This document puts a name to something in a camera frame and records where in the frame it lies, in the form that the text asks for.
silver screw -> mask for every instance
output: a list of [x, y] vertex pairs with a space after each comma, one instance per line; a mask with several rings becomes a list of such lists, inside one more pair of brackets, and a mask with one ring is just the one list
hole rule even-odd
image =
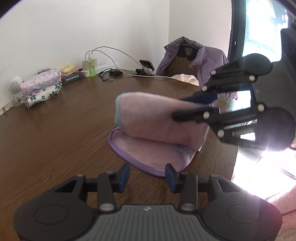
[[210, 117], [210, 113], [206, 111], [204, 113], [204, 119], [208, 119], [209, 117]]
[[181, 205], [181, 209], [184, 211], [192, 211], [195, 209], [195, 206], [191, 203], [184, 203]]
[[111, 204], [111, 203], [103, 203], [101, 206], [100, 206], [100, 209], [102, 211], [111, 211], [114, 209], [114, 205]]
[[264, 111], [264, 105], [259, 104], [259, 105], [258, 105], [258, 110], [259, 110], [260, 112], [263, 112], [263, 111]]
[[252, 82], [255, 81], [255, 76], [254, 75], [250, 75], [249, 76], [249, 80], [252, 81]]
[[219, 130], [217, 135], [219, 138], [222, 138], [224, 136], [224, 130]]

white wall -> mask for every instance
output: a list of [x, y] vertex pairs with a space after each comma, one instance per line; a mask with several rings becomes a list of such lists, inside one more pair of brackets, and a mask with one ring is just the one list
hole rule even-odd
[[[170, 0], [23, 0], [0, 19], [0, 107], [10, 101], [10, 78], [27, 80], [43, 68], [81, 61], [106, 45], [155, 68], [168, 43]], [[122, 68], [137, 65], [106, 50]], [[110, 63], [96, 53], [99, 64]]]
[[185, 36], [227, 56], [231, 0], [170, 0], [169, 42]]

power strip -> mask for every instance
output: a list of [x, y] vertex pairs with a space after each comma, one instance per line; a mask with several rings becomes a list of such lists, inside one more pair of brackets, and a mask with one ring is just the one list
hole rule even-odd
[[[104, 64], [104, 65], [100, 65], [100, 66], [98, 66], [96, 68], [96, 74], [102, 72], [105, 69], [109, 69], [109, 68], [117, 69], [117, 67], [115, 66], [115, 64]], [[80, 71], [80, 73], [81, 73], [81, 76], [82, 77], [89, 77], [88, 70], [86, 70], [86, 71], [85, 70], [82, 70], [82, 71]]]

brown tabletop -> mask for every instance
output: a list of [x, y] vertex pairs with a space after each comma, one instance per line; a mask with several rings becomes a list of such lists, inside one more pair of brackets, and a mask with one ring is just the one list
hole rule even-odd
[[[117, 95], [142, 91], [179, 99], [199, 90], [165, 77], [124, 75], [102, 82], [96, 76], [63, 86], [46, 102], [14, 107], [0, 116], [0, 240], [18, 240], [12, 217], [24, 202], [77, 173], [93, 178], [121, 167], [124, 160], [108, 143], [109, 132], [116, 127]], [[199, 177], [219, 174], [231, 179], [237, 150], [237, 146], [221, 143], [210, 130], [186, 171]], [[115, 194], [119, 207], [124, 203], [177, 205], [179, 197], [169, 192], [164, 178], [132, 166], [125, 192]], [[199, 195], [199, 206], [206, 202], [206, 195]], [[96, 206], [95, 193], [89, 194], [87, 203]]]

